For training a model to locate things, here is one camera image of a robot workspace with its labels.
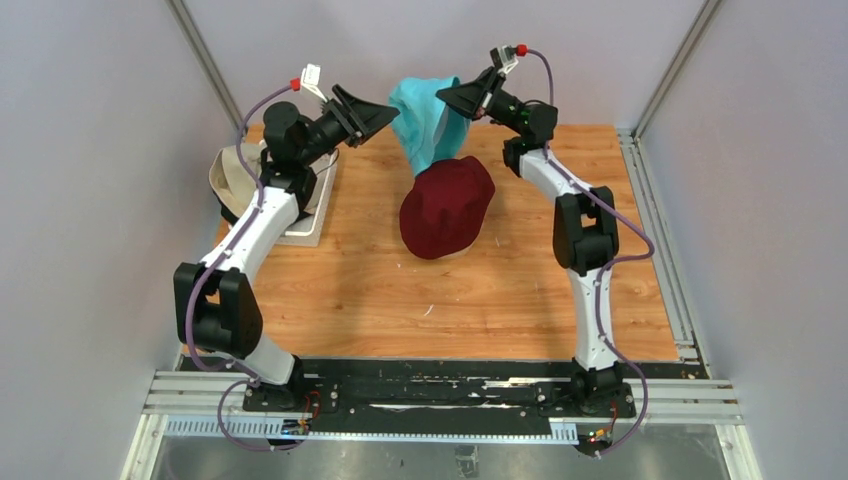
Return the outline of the teal bucket hat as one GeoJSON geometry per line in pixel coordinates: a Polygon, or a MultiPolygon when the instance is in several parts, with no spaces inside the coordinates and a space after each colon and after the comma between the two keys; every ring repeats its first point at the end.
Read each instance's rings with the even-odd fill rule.
{"type": "Polygon", "coordinates": [[[390,127],[414,177],[435,162],[454,158],[468,136],[471,120],[436,96],[438,91],[459,84],[458,76],[407,77],[389,95],[389,105],[399,111],[390,127]]]}

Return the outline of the maroon bucket hat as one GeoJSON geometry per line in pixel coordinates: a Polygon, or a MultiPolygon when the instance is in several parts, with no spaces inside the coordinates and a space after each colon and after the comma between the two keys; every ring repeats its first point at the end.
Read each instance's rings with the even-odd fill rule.
{"type": "Polygon", "coordinates": [[[463,249],[481,232],[496,187],[474,156],[435,162],[415,177],[399,213],[401,239],[424,260],[463,249]]]}

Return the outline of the beige bucket hat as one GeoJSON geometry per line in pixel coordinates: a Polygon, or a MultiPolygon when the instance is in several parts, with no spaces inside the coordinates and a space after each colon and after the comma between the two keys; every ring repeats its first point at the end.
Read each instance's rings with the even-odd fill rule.
{"type": "MultiPolygon", "coordinates": [[[[262,152],[265,144],[242,143],[241,151],[249,170],[262,182],[270,180],[271,170],[262,171],[262,152]]],[[[209,184],[219,203],[220,213],[229,228],[245,213],[256,190],[252,176],[238,159],[236,146],[221,149],[210,167],[209,184]]]]}

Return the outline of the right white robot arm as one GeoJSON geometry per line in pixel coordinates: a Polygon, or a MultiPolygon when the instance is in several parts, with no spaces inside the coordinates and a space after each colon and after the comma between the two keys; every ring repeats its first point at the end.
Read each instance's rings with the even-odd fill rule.
{"type": "Polygon", "coordinates": [[[607,345],[611,329],[609,281],[604,266],[619,251],[613,195],[594,188],[562,167],[549,149],[558,120],[556,107],[521,101],[503,89],[504,74],[484,70],[475,80],[437,91],[437,97],[467,119],[488,116],[515,132],[503,159],[513,173],[536,186],[553,204],[552,249],[568,275],[576,312],[577,341],[570,398],[582,415],[595,417],[624,393],[619,359],[607,345]]]}

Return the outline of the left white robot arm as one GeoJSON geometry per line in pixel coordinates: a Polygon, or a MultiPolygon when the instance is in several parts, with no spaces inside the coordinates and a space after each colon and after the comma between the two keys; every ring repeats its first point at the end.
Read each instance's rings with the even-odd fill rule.
{"type": "Polygon", "coordinates": [[[238,368],[270,384],[268,400],[298,411],[306,386],[295,379],[300,359],[263,331],[252,283],[278,238],[304,214],[317,180],[312,165],[340,144],[356,148],[387,127],[395,107],[357,98],[339,85],[311,119],[274,96],[264,108],[260,166],[246,211],[227,236],[197,263],[182,263],[173,282],[180,341],[204,371],[238,368]]]}

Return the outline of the white perforated plastic basket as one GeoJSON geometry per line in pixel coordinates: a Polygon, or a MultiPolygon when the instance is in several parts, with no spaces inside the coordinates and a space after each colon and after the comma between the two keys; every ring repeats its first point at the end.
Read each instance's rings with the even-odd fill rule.
{"type": "Polygon", "coordinates": [[[325,154],[312,165],[316,185],[307,203],[305,216],[290,225],[276,241],[277,245],[317,247],[320,243],[324,221],[337,171],[339,150],[325,154]]]}

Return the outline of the wooden hat stand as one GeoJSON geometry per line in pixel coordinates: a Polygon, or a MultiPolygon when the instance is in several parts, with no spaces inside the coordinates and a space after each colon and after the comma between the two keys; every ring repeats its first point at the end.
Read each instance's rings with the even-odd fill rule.
{"type": "Polygon", "coordinates": [[[449,254],[446,254],[446,255],[439,257],[438,260],[450,260],[450,259],[460,258],[460,257],[466,255],[473,248],[473,246],[474,246],[474,243],[472,242],[470,245],[464,247],[463,249],[460,249],[460,250],[457,250],[455,252],[452,252],[452,253],[449,253],[449,254]]]}

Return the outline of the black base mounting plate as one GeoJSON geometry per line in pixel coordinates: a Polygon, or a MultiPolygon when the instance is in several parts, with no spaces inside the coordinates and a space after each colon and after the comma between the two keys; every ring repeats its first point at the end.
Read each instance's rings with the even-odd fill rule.
{"type": "Polygon", "coordinates": [[[145,407],[168,415],[295,420],[306,432],[543,434],[554,422],[623,430],[638,419],[708,420],[732,401],[723,381],[689,363],[621,367],[624,393],[584,405],[570,398],[572,361],[306,358],[289,386],[184,361],[158,373],[145,407]]]}

